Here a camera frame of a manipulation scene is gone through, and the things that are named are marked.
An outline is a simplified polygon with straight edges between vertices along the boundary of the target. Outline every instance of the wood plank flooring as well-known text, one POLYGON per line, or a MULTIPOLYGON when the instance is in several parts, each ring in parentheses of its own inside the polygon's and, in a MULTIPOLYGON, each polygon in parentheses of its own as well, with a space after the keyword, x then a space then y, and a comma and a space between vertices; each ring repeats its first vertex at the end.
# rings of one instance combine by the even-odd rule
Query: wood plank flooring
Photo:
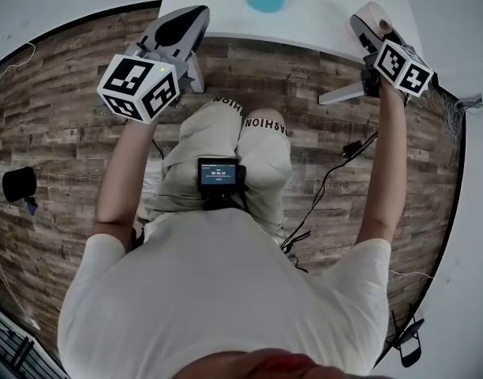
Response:
MULTIPOLYGON (((9 285, 41 325, 36 335, 57 353, 59 308, 81 261, 92 226, 95 196, 123 118, 112 116, 95 90, 116 53, 137 39, 158 15, 146 9, 106 17, 38 43, 34 58, 10 70, 0 84, 0 261, 9 285), (23 202, 8 204, 2 176, 32 166, 38 178, 38 212, 23 202)), ((19 63, 31 49, 0 66, 19 63)), ((282 112, 290 132, 293 173, 283 198, 286 230, 307 213, 325 172, 339 164, 345 144, 364 140, 377 128, 376 99, 319 106, 319 94, 359 80, 358 64, 276 43, 204 40, 198 52, 207 91, 185 95, 176 111, 165 111, 155 139, 168 153, 180 124, 216 96, 237 100, 247 113, 259 107, 282 112)), ((406 109, 408 193, 393 243, 391 268, 430 273, 447 226, 457 175, 452 141, 440 109, 425 96, 406 109)), ((360 227, 372 166, 373 144, 336 171, 324 199, 306 222, 311 237, 294 247, 311 273, 333 265, 352 245, 360 227)), ((159 153, 153 150, 149 173, 159 153)), ((426 278, 390 275, 388 296, 398 321, 415 303, 426 278)), ((0 280, 0 306, 30 328, 0 280)), ((392 323, 388 335, 394 330, 392 323)))

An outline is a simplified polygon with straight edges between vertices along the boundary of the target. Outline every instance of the small camera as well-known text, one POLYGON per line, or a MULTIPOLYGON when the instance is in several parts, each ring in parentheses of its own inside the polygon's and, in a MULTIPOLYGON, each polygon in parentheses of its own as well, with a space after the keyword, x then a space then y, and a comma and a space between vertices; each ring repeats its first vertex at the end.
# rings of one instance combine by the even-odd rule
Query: small camera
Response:
POLYGON ((228 199, 245 190, 246 169, 236 159, 198 159, 198 191, 201 198, 228 199))

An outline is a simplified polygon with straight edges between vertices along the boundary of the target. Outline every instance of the wires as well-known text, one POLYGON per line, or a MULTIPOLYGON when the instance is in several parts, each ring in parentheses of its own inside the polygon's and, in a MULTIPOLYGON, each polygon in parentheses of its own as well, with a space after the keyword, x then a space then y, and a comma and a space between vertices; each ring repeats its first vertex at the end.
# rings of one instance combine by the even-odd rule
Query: wires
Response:
POLYGON ((296 242, 299 242, 301 240, 304 240, 305 238, 308 238, 311 234, 310 231, 307 231, 306 233, 304 233, 303 235, 300 235, 296 238, 293 238, 296 233, 303 227, 303 225, 305 224, 306 220, 309 218, 310 216, 310 213, 312 213, 313 209, 315 209, 315 207, 319 204, 320 200, 322 199, 322 197, 324 196, 324 193, 326 191, 326 181, 328 180, 328 177, 329 175, 331 175, 331 173, 335 170, 338 170, 339 168, 341 167, 344 167, 346 166, 348 163, 350 163, 352 160, 354 160, 355 158, 357 158, 359 155, 361 155, 376 139, 376 137, 378 136, 378 131, 376 131, 373 135, 371 135, 367 140, 366 142, 351 156, 349 157, 348 159, 346 159, 343 163, 341 163, 340 165, 338 166, 335 166, 333 167, 331 170, 329 170, 326 175, 324 176, 323 180, 322 180, 322 183, 320 184, 320 188, 319 190, 317 191, 317 193, 315 194, 315 197, 313 198, 313 201, 312 201, 312 206, 310 207, 310 210, 308 211, 308 213, 306 214, 305 218, 302 220, 302 222, 299 224, 299 226, 296 228, 296 230, 294 230, 282 243, 282 245, 280 246, 280 249, 282 249, 282 251, 285 253, 285 254, 288 254, 291 250, 292 250, 292 247, 293 245, 296 243, 296 242))
POLYGON ((15 303, 21 308, 22 313, 31 321, 31 324, 34 328, 37 330, 40 330, 38 323, 36 323, 35 319, 33 319, 32 315, 29 314, 29 312, 22 306, 22 303, 19 302, 19 299, 17 299, 17 296, 13 293, 12 288, 10 287, 8 280, 5 277, 5 274, 3 273, 3 268, 2 268, 2 263, 0 262, 0 278, 3 281, 3 285, 5 285, 5 288, 8 290, 8 292, 12 295, 13 300, 15 303))
POLYGON ((18 65, 9 65, 5 71, 3 73, 0 74, 0 81, 3 77, 3 75, 11 68, 11 67, 21 67, 23 65, 25 65, 26 63, 29 63, 29 61, 32 59, 32 57, 35 55, 35 52, 36 52, 36 46, 33 45, 31 42, 26 42, 27 45, 31 45, 33 47, 33 52, 31 53, 31 56, 29 57, 29 59, 25 62, 22 62, 22 63, 19 63, 18 65))
POLYGON ((393 271, 391 269, 389 269, 389 272, 392 272, 393 274, 396 274, 396 275, 403 275, 403 276, 408 276, 408 275, 413 275, 413 274, 418 274, 418 275, 425 275, 427 276, 430 280, 432 280, 434 278, 434 276, 429 276, 428 274, 424 273, 424 272, 419 272, 419 271, 413 271, 413 272, 408 272, 407 274, 403 273, 403 272, 396 272, 396 271, 393 271))
POLYGON ((152 143, 154 144, 155 148, 158 150, 159 154, 161 155, 161 159, 164 159, 164 153, 161 148, 157 145, 157 143, 152 139, 152 143))
POLYGON ((474 113, 470 112, 470 108, 480 108, 483 106, 482 99, 460 99, 456 100, 445 94, 440 94, 436 90, 431 91, 431 102, 434 107, 438 110, 443 111, 445 128, 447 129, 448 133, 454 139, 456 145, 459 145, 459 139, 461 137, 462 132, 462 120, 464 119, 464 115, 466 112, 470 114, 480 114, 480 112, 474 113), (436 92, 441 99, 441 107, 438 107, 434 102, 433 93, 436 92))

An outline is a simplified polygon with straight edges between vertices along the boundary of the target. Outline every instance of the black object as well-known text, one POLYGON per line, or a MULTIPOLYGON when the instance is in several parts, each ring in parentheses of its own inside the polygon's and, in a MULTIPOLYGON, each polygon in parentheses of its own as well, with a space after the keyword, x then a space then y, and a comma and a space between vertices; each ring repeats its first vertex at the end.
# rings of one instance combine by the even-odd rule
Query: black object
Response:
POLYGON ((38 205, 36 204, 35 198, 27 197, 24 199, 26 201, 26 205, 28 206, 28 212, 31 216, 34 216, 36 213, 36 209, 38 209, 38 205))
POLYGON ((358 16, 353 15, 350 18, 350 26, 359 38, 361 45, 370 53, 375 54, 382 47, 384 42, 375 32, 358 16))
POLYGON ((163 151, 161 150, 161 148, 157 145, 157 143, 154 141, 154 139, 152 139, 152 143, 154 144, 155 148, 157 149, 157 151, 159 152, 159 154, 161 155, 161 159, 164 160, 164 153, 163 151))
POLYGON ((405 368, 410 368, 415 362, 417 362, 421 358, 422 355, 421 339, 418 336, 418 330, 424 324, 424 319, 415 321, 415 316, 413 316, 413 319, 414 323, 409 326, 404 332, 402 332, 401 335, 399 335, 399 329, 396 324, 395 315, 394 312, 392 312, 392 321, 394 322, 394 327, 396 329, 395 335, 397 337, 397 340, 392 344, 392 346, 399 351, 399 355, 401 356, 401 363, 405 368), (418 341, 418 348, 410 352, 408 355, 403 356, 401 346, 412 338, 418 341))
POLYGON ((205 9, 207 9, 207 6, 198 6, 188 13, 172 18, 157 28, 154 35, 157 46, 170 47, 180 42, 180 39, 184 37, 184 34, 205 9))
POLYGON ((354 154, 356 154, 362 148, 361 141, 355 141, 353 143, 348 144, 347 146, 343 146, 343 156, 346 159, 349 159, 354 154))
POLYGON ((35 192, 36 176, 32 168, 24 167, 3 175, 3 193, 8 202, 31 197, 35 192))
POLYGON ((199 158, 197 160, 197 187, 201 199, 205 200, 204 210, 241 207, 231 199, 232 195, 240 195, 245 211, 248 212, 245 191, 245 166, 236 159, 199 158))
POLYGON ((380 98, 380 74, 371 67, 361 70, 362 87, 368 97, 380 98))
POLYGON ((398 32, 395 29, 392 29, 391 32, 384 35, 384 41, 387 41, 387 40, 397 43, 398 45, 401 45, 401 46, 406 45, 405 40, 401 37, 400 34, 398 34, 398 32))
POLYGON ((145 240, 145 234, 144 234, 143 228, 141 228, 141 233, 139 237, 137 237, 137 229, 135 228, 131 229, 131 251, 137 249, 142 244, 144 244, 144 240, 145 240))

